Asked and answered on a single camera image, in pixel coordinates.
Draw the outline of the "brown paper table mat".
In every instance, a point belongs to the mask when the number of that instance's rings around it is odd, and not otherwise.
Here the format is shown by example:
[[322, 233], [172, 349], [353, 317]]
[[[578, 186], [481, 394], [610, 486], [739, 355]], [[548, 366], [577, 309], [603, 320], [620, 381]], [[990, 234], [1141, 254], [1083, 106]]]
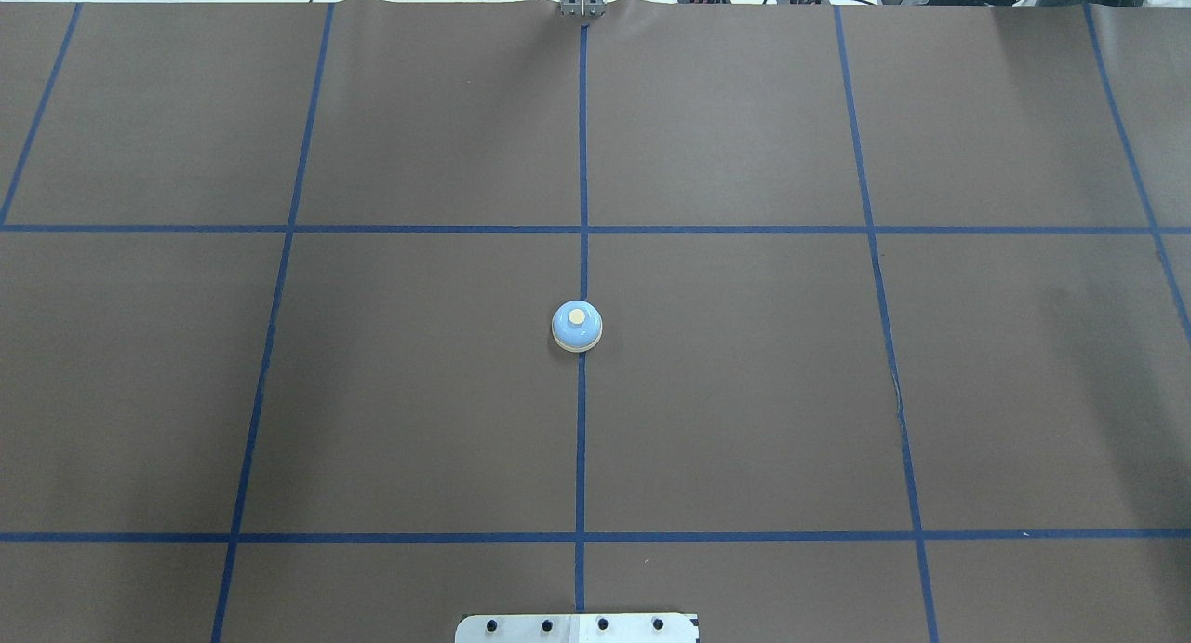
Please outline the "brown paper table mat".
[[1186, 642], [1187, 10], [4, 4], [5, 642]]

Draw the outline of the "white pedestal column with base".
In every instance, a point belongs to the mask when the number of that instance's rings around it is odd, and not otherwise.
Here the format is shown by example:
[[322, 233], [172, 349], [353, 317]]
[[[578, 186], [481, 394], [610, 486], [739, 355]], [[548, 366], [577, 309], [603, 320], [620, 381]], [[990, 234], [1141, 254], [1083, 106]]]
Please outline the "white pedestal column with base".
[[467, 616], [455, 642], [699, 642], [698, 617], [676, 612]]

